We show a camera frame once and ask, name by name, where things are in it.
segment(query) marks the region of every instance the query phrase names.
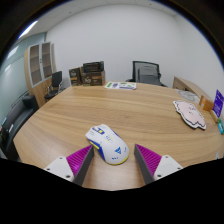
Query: wooden table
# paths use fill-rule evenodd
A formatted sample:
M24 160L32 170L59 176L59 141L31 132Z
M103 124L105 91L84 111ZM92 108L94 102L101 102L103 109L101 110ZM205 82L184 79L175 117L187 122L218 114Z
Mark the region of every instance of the wooden table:
M23 163L43 169L58 156L67 157L90 145L86 132L92 126L106 124L127 143L130 156L125 163L112 166L94 150L82 186L139 188L145 183L134 156L135 143L170 155L183 167L214 160L217 152L223 155L224 137L211 115L195 105L207 128L192 129L176 112L174 100L183 100L175 89L149 84L138 83L136 90L69 87L24 124L14 143Z

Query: ceiling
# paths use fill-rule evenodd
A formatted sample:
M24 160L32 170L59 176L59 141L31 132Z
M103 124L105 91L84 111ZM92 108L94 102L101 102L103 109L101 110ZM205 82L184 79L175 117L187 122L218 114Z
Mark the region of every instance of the ceiling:
M67 3L61 4L60 6L53 8L52 10L42 15L38 19L38 23L35 24L35 26L30 30L29 33L22 36L19 41L37 33L47 32L61 21L79 12L100 6L121 4L131 4L149 7L167 13L171 16L175 16L178 14L167 6L150 0L71 0Z

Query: cardboard box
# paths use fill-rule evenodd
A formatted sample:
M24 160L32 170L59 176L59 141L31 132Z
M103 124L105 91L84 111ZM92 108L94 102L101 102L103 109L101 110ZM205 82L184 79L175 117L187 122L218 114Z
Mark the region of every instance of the cardboard box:
M199 102L199 105L201 106L201 108L203 110L206 110L206 111L210 111L213 109L214 107L214 102L206 99L203 95L201 96L201 100Z
M72 86L82 85L81 74L82 74L81 67L69 69L69 75L70 75L70 80L71 80Z
M105 84L105 71L82 73L83 86L103 86Z

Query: white paper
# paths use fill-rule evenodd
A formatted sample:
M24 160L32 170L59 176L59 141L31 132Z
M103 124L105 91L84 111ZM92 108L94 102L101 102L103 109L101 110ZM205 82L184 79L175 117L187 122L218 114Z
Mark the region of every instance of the white paper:
M105 86L106 89L136 89L136 83L130 82L108 82Z

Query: chair backrest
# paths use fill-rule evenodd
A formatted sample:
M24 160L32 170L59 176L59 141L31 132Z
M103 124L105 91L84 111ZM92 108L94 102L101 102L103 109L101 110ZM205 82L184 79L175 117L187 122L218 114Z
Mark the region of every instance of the chair backrest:
M39 109L35 95L24 96L22 101L26 108L33 109L34 113Z
M62 82L62 71L55 72L52 74L52 87L58 87Z
M161 86L160 73L156 68L143 66L138 69L138 82Z
M133 61L133 71L132 71L132 79L133 82L139 82L138 80L138 70L141 67L150 66L152 68L155 68L157 70L157 73L159 73L159 65L151 62L145 62L145 61Z
M7 120L2 125L2 128L9 130L11 125L14 124L15 120L19 117L19 115L26 109L22 99L20 99L16 105L10 110L7 114Z

